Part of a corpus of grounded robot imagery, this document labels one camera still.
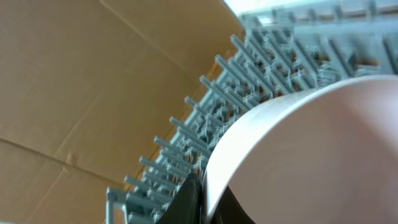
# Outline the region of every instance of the brown wall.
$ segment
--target brown wall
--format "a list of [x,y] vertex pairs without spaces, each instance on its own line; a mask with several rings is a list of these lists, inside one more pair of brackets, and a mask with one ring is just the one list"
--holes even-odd
[[241,32],[218,1],[157,2],[0,1],[1,220],[101,223]]

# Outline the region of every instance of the cardboard box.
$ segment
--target cardboard box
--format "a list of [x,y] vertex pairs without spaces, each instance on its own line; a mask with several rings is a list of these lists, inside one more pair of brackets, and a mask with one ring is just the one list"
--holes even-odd
[[[154,135],[171,132],[169,117],[210,69],[213,55],[201,60],[210,53],[199,46],[213,44],[214,55],[229,46],[214,27],[172,38],[178,27],[143,26],[132,29],[98,0],[0,1],[2,221],[102,223],[106,187],[137,174],[139,156],[154,153]],[[226,29],[241,32],[236,21]]]

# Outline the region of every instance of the brown cardboard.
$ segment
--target brown cardboard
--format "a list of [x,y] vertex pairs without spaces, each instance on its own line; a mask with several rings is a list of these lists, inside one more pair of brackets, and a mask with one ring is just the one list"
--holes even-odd
[[207,74],[216,54],[233,46],[243,31],[221,0],[101,0],[131,29],[196,79]]
[[[229,45],[230,34],[214,26],[180,28],[187,35],[156,34],[174,40],[167,45],[98,0],[0,1],[1,220],[103,221],[106,187],[123,187],[123,177],[139,171],[139,156],[156,149],[154,135],[171,132],[169,117],[181,115],[183,97],[200,86],[190,71],[208,70]],[[205,43],[222,48],[202,53]]]

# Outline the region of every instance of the cardboard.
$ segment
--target cardboard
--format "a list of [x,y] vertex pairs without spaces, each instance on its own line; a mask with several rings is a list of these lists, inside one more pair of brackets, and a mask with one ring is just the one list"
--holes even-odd
[[[0,220],[101,223],[106,187],[140,171],[230,46],[235,25],[220,10],[225,30],[183,13],[173,21],[189,26],[137,30],[98,0],[0,1]],[[172,39],[173,29],[184,32]]]

